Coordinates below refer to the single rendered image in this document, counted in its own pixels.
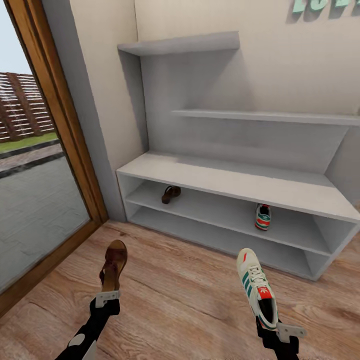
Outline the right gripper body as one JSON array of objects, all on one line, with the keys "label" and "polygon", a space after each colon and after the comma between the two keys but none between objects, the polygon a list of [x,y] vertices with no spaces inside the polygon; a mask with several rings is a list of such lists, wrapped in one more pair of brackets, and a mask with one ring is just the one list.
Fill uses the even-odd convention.
[{"label": "right gripper body", "polygon": [[293,356],[299,360],[297,354],[299,353],[299,339],[297,336],[290,336],[290,343],[281,342],[277,336],[277,330],[269,330],[263,327],[262,343],[267,349],[273,349],[278,360],[282,360],[285,356]]}]

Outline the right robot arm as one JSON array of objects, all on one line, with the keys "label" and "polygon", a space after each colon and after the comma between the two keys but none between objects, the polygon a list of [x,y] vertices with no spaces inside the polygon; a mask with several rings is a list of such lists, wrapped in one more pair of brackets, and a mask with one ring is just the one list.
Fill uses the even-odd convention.
[{"label": "right robot arm", "polygon": [[273,349],[278,360],[299,360],[299,339],[307,335],[307,330],[296,324],[276,323],[276,330],[269,330],[261,325],[256,316],[257,333],[262,338],[263,346]]}]

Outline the sandal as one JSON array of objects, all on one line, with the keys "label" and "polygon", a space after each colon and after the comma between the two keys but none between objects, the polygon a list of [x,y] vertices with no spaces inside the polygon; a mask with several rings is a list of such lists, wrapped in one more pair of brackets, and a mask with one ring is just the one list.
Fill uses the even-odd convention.
[{"label": "sandal", "polygon": [[171,198],[178,197],[181,194],[180,186],[171,186],[168,190],[164,192],[164,195],[161,197],[162,203],[168,205],[171,201]]},{"label": "sandal", "polygon": [[118,291],[119,277],[127,264],[128,251],[124,242],[116,239],[111,242],[105,253],[105,263],[99,273],[102,292]]}]

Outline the gym shoe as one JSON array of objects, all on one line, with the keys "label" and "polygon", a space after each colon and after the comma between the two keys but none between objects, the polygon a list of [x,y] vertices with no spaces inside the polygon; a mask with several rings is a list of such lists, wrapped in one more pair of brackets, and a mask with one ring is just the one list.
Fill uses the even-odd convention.
[{"label": "gym shoe", "polygon": [[276,330],[279,321],[276,298],[256,253],[249,247],[241,249],[237,258],[237,270],[245,289],[254,318],[261,325]]},{"label": "gym shoe", "polygon": [[255,226],[261,230],[267,231],[271,222],[271,209],[268,204],[256,203],[256,222]]}]

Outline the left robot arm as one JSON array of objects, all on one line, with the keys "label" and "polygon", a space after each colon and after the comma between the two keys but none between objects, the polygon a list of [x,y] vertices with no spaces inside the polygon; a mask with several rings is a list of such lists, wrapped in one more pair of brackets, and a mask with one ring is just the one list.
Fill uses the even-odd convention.
[{"label": "left robot arm", "polygon": [[120,313],[121,296],[121,290],[99,292],[89,305],[89,320],[55,360],[94,360],[97,341],[109,317]]}]

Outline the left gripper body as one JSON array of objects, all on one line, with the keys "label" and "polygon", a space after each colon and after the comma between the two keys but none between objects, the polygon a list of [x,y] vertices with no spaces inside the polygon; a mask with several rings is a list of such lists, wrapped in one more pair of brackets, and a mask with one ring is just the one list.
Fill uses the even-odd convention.
[{"label": "left gripper body", "polygon": [[120,303],[119,299],[108,300],[102,308],[96,308],[96,302],[92,301],[90,307],[90,319],[93,317],[100,318],[103,321],[103,327],[105,327],[110,316],[119,315]]}]

